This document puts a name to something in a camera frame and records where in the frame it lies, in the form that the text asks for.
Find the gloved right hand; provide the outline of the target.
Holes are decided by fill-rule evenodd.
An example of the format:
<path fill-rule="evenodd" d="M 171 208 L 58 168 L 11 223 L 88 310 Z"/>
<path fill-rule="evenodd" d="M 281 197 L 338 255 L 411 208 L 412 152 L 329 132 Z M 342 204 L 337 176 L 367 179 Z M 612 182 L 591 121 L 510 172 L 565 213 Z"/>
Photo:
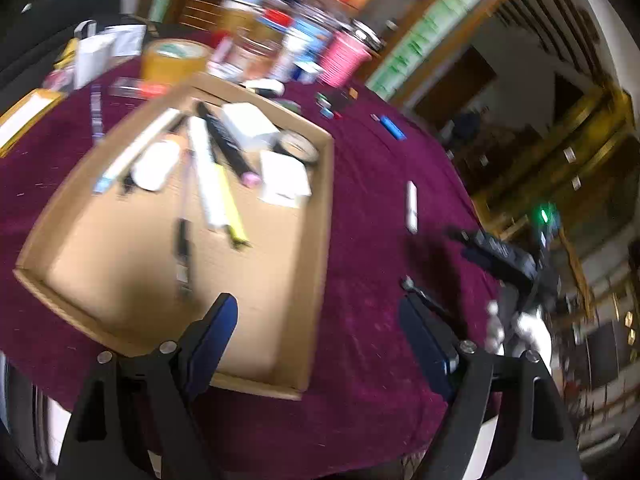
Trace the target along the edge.
<path fill-rule="evenodd" d="M 519 358 L 526 351 L 533 351 L 538 354 L 548 372 L 552 372 L 552 338 L 541 311 L 534 314 L 516 312 L 503 321 L 498 302 L 491 300 L 486 306 L 486 312 L 488 322 L 484 349 L 487 352 Z"/>

